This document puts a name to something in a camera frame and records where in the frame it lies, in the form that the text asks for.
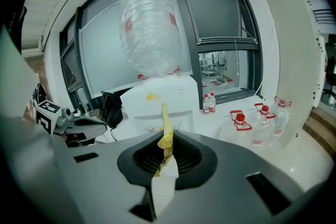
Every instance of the water bottle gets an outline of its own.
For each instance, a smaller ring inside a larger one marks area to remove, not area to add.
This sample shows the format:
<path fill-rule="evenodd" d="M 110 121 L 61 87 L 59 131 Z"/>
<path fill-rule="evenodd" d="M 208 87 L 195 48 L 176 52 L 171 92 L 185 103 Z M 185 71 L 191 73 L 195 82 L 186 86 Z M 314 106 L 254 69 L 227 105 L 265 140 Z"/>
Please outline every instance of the water bottle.
<path fill-rule="evenodd" d="M 216 98 L 215 94 L 212 92 L 209 97 L 209 111 L 214 113 L 216 111 Z"/>
<path fill-rule="evenodd" d="M 203 113 L 204 114 L 209 114 L 209 107 L 210 107 L 209 97 L 207 94 L 205 94 L 203 98 Z"/>
<path fill-rule="evenodd" d="M 284 99 L 280 99 L 277 102 L 277 110 L 275 112 L 275 119 L 274 119 L 274 130 L 272 132 L 272 137 L 280 138 L 280 136 L 284 133 L 284 129 L 289 121 L 289 115 L 287 107 L 291 105 L 291 102 L 286 102 Z"/>
<path fill-rule="evenodd" d="M 272 129 L 270 128 L 270 120 L 266 117 L 268 109 L 267 105 L 262 106 L 258 118 L 256 119 L 255 126 L 253 126 L 253 147 L 262 146 L 272 132 Z"/>

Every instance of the yellow object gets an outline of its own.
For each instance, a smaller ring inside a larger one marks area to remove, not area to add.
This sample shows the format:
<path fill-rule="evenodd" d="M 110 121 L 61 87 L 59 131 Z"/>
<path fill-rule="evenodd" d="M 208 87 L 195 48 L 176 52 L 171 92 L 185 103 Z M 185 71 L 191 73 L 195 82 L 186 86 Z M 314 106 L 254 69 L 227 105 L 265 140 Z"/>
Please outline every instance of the yellow object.
<path fill-rule="evenodd" d="M 147 101 L 157 101 L 160 99 L 160 96 L 159 95 L 156 95 L 156 94 L 151 94 L 149 93 L 147 96 L 146 96 L 146 100 Z"/>
<path fill-rule="evenodd" d="M 166 103 L 162 104 L 163 114 L 163 137 L 158 141 L 158 146 L 163 149 L 164 160 L 159 169 L 156 171 L 154 177 L 160 176 L 160 171 L 167 165 L 170 158 L 173 156 L 173 129 L 170 124 L 170 119 L 167 112 Z"/>

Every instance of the wooden floor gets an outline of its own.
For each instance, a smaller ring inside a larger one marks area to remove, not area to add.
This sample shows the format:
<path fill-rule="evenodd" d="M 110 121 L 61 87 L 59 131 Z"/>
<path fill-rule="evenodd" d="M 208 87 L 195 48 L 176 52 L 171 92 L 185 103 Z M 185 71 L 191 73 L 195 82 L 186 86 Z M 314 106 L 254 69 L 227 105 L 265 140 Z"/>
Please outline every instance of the wooden floor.
<path fill-rule="evenodd" d="M 314 108 L 303 129 L 336 160 L 336 118 L 320 108 Z"/>

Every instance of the yellow cloth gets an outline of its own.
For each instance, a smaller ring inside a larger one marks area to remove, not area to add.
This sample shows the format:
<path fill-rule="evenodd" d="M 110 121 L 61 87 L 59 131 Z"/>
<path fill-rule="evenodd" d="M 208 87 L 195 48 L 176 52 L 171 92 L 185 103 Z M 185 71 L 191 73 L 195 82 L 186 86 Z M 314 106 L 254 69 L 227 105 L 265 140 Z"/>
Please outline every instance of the yellow cloth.
<path fill-rule="evenodd" d="M 173 129 L 170 124 L 170 119 L 167 112 L 166 103 L 162 104 L 163 114 L 163 137 L 158 141 L 158 146 L 163 149 L 164 160 L 159 169 L 156 171 L 154 177 L 160 176 L 160 171 L 167 165 L 170 158 L 173 156 Z"/>

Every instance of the plastic bag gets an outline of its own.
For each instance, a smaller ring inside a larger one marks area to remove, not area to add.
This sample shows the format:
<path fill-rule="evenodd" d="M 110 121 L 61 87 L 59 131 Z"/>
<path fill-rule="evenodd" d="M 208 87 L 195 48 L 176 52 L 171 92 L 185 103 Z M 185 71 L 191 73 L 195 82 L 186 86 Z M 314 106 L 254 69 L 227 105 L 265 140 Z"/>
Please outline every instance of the plastic bag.
<path fill-rule="evenodd" d="M 121 0 L 122 49 L 130 65 L 146 77 L 175 72 L 182 51 L 174 0 Z"/>

